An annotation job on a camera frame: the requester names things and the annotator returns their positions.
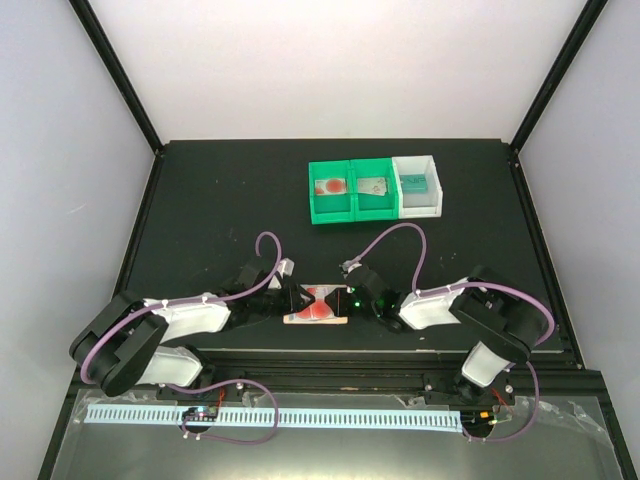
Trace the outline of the white card red circles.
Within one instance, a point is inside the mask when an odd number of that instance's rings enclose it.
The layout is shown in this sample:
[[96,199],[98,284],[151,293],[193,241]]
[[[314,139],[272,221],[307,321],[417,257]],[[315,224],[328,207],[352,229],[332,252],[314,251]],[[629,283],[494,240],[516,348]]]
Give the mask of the white card red circles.
[[313,311],[314,311],[313,318],[323,318],[322,317],[322,301],[324,300],[326,286],[314,286],[314,287],[316,288],[316,293],[315,293],[316,300],[313,305]]

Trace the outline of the beige card holder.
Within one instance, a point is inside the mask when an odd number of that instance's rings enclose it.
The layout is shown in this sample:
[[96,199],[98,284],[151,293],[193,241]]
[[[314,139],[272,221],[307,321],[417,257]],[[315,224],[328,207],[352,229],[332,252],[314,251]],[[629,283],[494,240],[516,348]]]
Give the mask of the beige card holder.
[[347,317],[326,317],[326,318],[301,318],[299,315],[286,315],[283,317],[286,325],[345,325],[348,323]]

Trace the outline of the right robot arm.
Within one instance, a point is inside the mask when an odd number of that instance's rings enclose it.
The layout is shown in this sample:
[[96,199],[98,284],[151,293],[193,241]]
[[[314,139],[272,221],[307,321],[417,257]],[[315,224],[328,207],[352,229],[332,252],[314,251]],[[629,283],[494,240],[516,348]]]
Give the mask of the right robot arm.
[[346,285],[330,291],[328,308],[338,316],[380,322],[393,333],[461,326],[474,339],[458,373],[437,383],[438,392],[477,405],[507,369],[529,361],[555,329],[550,310],[488,267],[479,266],[442,287],[404,293],[391,289],[371,268],[355,263]]

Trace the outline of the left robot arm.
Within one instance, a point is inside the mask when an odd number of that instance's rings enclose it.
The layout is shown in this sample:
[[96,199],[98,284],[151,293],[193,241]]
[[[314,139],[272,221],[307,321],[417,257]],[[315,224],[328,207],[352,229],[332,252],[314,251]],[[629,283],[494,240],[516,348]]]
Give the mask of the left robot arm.
[[72,341],[69,355],[83,381],[109,397],[137,385],[169,383],[193,399],[205,398],[215,376],[205,368],[204,357],[194,347],[167,343],[228,331],[254,317],[305,310],[315,296],[292,278],[293,267],[285,258],[269,276],[267,264],[255,258],[218,289],[184,299],[155,300],[124,291]]

